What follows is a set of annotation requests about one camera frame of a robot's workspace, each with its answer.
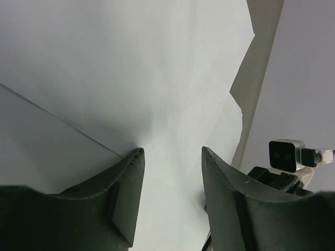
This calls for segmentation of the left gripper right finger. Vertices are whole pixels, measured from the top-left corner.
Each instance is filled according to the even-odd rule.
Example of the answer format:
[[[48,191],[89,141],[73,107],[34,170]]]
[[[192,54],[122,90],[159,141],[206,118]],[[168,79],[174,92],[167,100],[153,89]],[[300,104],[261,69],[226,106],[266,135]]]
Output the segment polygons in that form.
[[[334,193],[293,195],[267,185],[202,148],[214,250],[334,250]]]

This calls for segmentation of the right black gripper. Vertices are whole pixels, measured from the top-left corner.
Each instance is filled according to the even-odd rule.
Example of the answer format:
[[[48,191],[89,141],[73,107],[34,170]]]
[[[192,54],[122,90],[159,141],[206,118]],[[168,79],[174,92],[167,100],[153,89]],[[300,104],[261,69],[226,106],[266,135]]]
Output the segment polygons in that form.
[[[304,167],[294,173],[285,172],[275,168],[254,167],[248,176],[258,182],[274,189],[293,195],[310,195],[311,191],[307,186],[311,182],[314,170],[311,167]]]

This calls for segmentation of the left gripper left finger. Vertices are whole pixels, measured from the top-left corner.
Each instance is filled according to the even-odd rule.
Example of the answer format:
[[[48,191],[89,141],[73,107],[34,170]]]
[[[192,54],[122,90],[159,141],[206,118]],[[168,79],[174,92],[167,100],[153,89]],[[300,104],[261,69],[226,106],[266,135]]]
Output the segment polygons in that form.
[[[133,246],[144,150],[59,194],[1,186],[1,250],[128,250]]]

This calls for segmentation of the white paper sheet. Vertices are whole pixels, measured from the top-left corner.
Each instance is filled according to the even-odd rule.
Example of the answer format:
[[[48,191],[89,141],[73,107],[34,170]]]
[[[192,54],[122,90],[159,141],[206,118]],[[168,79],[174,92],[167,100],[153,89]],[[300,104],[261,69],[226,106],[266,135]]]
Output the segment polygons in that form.
[[[1,185],[60,193],[120,156],[1,86]]]
[[[144,148],[134,250],[201,250],[207,146],[231,162],[246,1],[1,1],[1,83],[123,156]]]

